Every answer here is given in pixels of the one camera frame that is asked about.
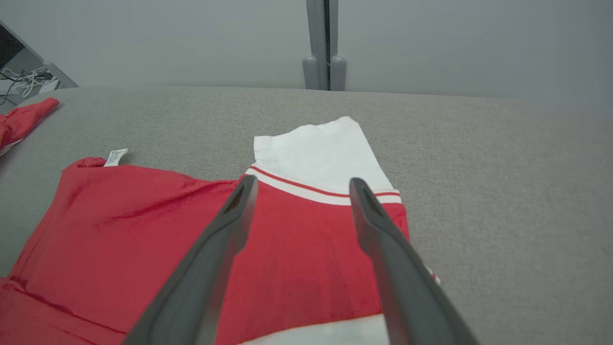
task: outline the gray fabric surface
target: gray fabric surface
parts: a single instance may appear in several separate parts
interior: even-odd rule
[[[613,339],[608,118],[531,114],[495,99],[310,90],[44,96],[59,109],[0,158],[3,275],[75,160],[129,147],[121,164],[235,179],[254,160],[253,136],[348,115],[401,191],[415,248],[483,344]]]

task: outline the red stripe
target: red stripe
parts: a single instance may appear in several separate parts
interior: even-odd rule
[[[260,168],[255,167],[255,166],[250,166],[249,168],[251,168],[251,169],[253,169],[253,170],[255,170],[255,171],[257,171],[257,172],[259,172],[259,173],[261,173],[261,174],[264,174],[264,175],[266,175],[266,176],[268,176],[268,177],[271,177],[272,179],[275,179],[275,180],[278,180],[278,181],[281,181],[281,182],[284,182],[284,183],[287,183],[287,184],[295,185],[296,187],[300,187],[300,188],[304,188],[304,189],[312,190],[312,191],[314,191],[314,192],[321,193],[321,194],[325,194],[325,195],[330,195],[330,196],[338,196],[338,197],[340,197],[340,198],[349,198],[349,195],[348,195],[348,194],[339,194],[339,193],[327,192],[327,191],[325,191],[325,190],[317,189],[317,188],[314,188],[314,187],[311,187],[311,186],[308,186],[308,185],[303,185],[303,184],[300,184],[300,183],[298,183],[298,182],[294,182],[294,181],[286,180],[286,179],[283,179],[282,177],[278,177],[278,176],[275,176],[275,175],[273,175],[273,174],[270,174],[269,172],[265,172],[264,170],[261,170]],[[395,196],[400,196],[400,193],[397,193],[397,192],[382,192],[382,193],[375,193],[375,196],[383,196],[383,195],[395,195]]]

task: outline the care label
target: care label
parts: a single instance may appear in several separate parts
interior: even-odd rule
[[[128,149],[111,151],[109,158],[104,166],[118,166],[119,160],[128,152]]]

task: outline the white cable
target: white cable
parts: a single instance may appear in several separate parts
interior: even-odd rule
[[[36,77],[44,72],[48,72],[46,67],[41,67],[41,68],[37,68],[37,69],[33,69],[32,71],[28,72],[28,73],[24,73],[24,74],[17,74],[13,71],[11,71],[9,68],[5,68],[2,73],[7,74],[11,73],[13,76],[10,78],[11,80],[13,80],[14,82],[18,82],[14,85],[15,88],[20,88],[20,87],[26,87],[23,90],[23,93],[21,94],[21,97],[27,97],[30,92],[32,92],[32,89],[34,87],[37,86],[42,86],[42,85],[46,85],[54,80],[56,80],[57,78],[55,76],[53,76],[53,78],[51,78],[50,80],[44,80],[42,82],[36,80]]]

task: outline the white wall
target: white wall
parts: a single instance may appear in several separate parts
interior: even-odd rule
[[[603,102],[611,0],[339,0],[347,91]]]
[[[305,1],[19,0],[0,21],[80,86],[304,88]]]

